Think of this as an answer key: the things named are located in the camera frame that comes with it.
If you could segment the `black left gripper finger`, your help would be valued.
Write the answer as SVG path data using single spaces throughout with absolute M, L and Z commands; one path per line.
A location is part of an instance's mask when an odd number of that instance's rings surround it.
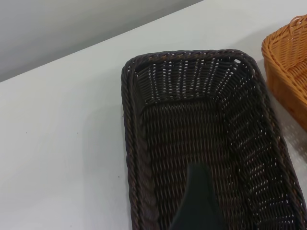
M 221 230 L 222 217 L 208 167 L 202 163 L 191 163 L 187 173 L 185 193 L 169 228 Z

